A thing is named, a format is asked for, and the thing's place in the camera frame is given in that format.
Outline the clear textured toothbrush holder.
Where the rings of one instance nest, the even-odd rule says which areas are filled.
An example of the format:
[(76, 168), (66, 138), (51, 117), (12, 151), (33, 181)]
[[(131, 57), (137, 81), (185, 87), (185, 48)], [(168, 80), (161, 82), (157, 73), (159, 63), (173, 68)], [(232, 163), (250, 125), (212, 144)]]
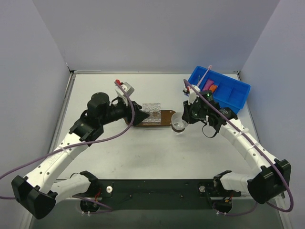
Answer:
[(149, 117), (143, 120), (142, 122), (143, 125), (161, 124), (162, 115), (161, 115), (160, 103), (142, 104), (142, 110), (149, 114)]

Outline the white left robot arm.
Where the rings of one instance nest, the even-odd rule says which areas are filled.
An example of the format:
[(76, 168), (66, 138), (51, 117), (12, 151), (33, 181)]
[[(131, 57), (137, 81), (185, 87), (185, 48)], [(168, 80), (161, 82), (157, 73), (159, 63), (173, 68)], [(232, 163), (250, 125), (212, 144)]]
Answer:
[(36, 219), (44, 218), (58, 202), (73, 195), (84, 193), (90, 197), (96, 194), (97, 178), (86, 171), (60, 182), (58, 186), (54, 182), (81, 152), (103, 134), (104, 125), (120, 119), (138, 125), (149, 117), (140, 105), (136, 102), (130, 104), (123, 95), (116, 97), (115, 101), (116, 104), (111, 104), (106, 93), (95, 93), (87, 103), (87, 110), (56, 148), (56, 154), (47, 157), (24, 177), (16, 176), (12, 180), (17, 202)]

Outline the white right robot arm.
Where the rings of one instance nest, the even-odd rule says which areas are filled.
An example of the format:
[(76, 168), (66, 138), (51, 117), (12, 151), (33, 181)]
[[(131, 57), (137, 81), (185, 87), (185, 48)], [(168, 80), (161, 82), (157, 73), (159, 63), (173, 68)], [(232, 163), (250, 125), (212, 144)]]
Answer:
[(207, 105), (201, 98), (183, 103), (182, 119), (188, 124), (199, 121), (211, 126), (226, 138), (240, 153), (251, 169), (251, 174), (237, 174), (226, 170), (214, 176), (214, 188), (219, 194), (229, 191), (248, 193), (259, 204), (264, 204), (286, 191), (291, 165), (267, 152), (246, 129), (229, 107), (217, 102)]

